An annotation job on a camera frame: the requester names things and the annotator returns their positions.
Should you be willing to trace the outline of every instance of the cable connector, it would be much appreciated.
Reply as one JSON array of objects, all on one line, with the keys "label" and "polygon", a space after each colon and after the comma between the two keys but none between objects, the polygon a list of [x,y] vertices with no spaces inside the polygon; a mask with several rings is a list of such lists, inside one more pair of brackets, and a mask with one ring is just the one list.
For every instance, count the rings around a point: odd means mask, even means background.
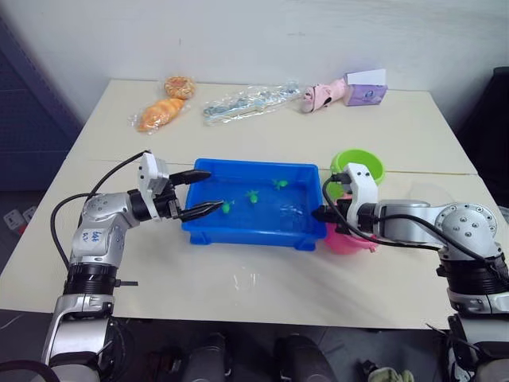
[{"label": "cable connector", "polygon": [[349,185],[350,183],[352,183],[352,179],[350,178],[350,175],[348,175],[347,173],[334,173],[333,175],[331,175],[331,180],[338,181],[342,185]]}]

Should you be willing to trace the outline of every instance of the pink plastic cup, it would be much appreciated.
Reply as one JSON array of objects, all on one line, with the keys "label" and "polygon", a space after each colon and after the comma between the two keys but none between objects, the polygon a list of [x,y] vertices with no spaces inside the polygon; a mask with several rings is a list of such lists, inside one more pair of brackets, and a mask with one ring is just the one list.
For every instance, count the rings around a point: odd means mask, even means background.
[{"label": "pink plastic cup", "polygon": [[375,251],[378,244],[372,243],[359,237],[351,235],[344,235],[337,233],[336,225],[333,223],[326,223],[327,237],[324,242],[338,255],[351,255],[361,249],[369,249],[371,252]]}]

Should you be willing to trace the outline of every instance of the plastic bag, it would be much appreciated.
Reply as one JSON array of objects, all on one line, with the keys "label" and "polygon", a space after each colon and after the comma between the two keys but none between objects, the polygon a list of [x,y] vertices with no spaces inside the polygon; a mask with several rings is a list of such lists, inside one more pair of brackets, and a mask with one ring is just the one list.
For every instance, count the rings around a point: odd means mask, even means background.
[{"label": "plastic bag", "polygon": [[272,112],[281,105],[299,98],[298,84],[290,82],[282,86],[249,86],[246,90],[225,95],[222,99],[208,102],[204,107],[206,123],[230,122]]},{"label": "plastic bag", "polygon": [[189,109],[188,100],[194,96],[196,85],[191,77],[171,76],[161,81],[161,97],[143,111],[132,115],[130,124],[141,133],[152,134]]},{"label": "plastic bag", "polygon": [[151,135],[189,108],[182,99],[160,99],[129,117],[129,123],[136,131]]},{"label": "plastic bag", "polygon": [[191,77],[172,76],[163,83],[165,93],[169,98],[191,99],[196,91],[196,84]]}]

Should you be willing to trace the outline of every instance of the green plastic frog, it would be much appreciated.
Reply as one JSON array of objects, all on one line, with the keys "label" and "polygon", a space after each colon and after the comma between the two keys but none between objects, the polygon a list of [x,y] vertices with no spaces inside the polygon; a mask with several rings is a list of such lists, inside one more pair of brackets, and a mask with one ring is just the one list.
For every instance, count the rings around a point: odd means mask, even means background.
[{"label": "green plastic frog", "polygon": [[258,203],[258,191],[251,190],[246,194],[247,197],[249,197],[249,201],[255,205]]},{"label": "green plastic frog", "polygon": [[223,205],[221,206],[223,213],[225,213],[225,214],[230,213],[231,207],[234,204],[235,204],[235,201],[224,201]]},{"label": "green plastic frog", "polygon": [[286,187],[288,185],[288,181],[272,181],[274,183],[274,188],[279,191],[280,189]]}]

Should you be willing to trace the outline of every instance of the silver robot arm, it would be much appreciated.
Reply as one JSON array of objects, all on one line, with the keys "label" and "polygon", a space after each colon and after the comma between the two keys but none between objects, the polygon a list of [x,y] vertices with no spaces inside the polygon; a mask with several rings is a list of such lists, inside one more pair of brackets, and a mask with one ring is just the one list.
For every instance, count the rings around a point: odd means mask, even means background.
[{"label": "silver robot arm", "polygon": [[114,350],[123,340],[122,327],[112,317],[113,290],[137,285],[116,278],[126,232],[145,220],[187,221],[218,209],[222,201],[182,210],[175,195],[175,186],[209,176],[200,170],[170,175],[163,161],[146,153],[138,168],[139,189],[96,195],[85,203],[72,239],[64,293],[56,301],[42,354],[42,362],[60,381],[96,382],[118,369]]},{"label": "silver robot arm", "polygon": [[437,274],[447,278],[449,301],[458,312],[449,317],[458,364],[469,371],[482,367],[485,375],[504,368],[509,375],[509,277],[503,250],[495,242],[493,213],[470,202],[433,207],[425,201],[378,201],[377,186],[360,164],[347,165],[331,179],[352,198],[329,198],[334,205],[321,206],[313,215],[337,223],[338,233],[373,235],[408,248],[436,247]]}]

